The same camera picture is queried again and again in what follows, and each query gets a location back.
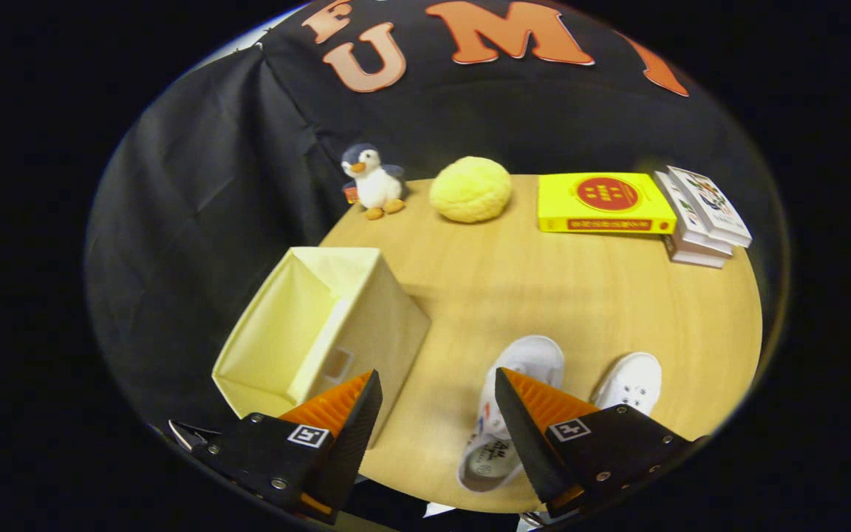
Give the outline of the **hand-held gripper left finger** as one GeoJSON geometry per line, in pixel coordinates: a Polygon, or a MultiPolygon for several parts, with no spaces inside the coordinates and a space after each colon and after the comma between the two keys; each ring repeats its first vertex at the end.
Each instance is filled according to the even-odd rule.
{"type": "Polygon", "coordinates": [[[208,467],[280,511],[333,525],[382,403],[373,369],[287,413],[250,413],[209,439],[208,467]]]}

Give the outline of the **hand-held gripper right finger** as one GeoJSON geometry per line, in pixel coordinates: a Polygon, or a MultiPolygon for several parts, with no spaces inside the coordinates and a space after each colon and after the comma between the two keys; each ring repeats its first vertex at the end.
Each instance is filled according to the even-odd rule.
{"type": "Polygon", "coordinates": [[[681,465],[706,442],[625,403],[599,409],[509,368],[496,402],[536,496],[553,517],[618,504],[681,465]]]}

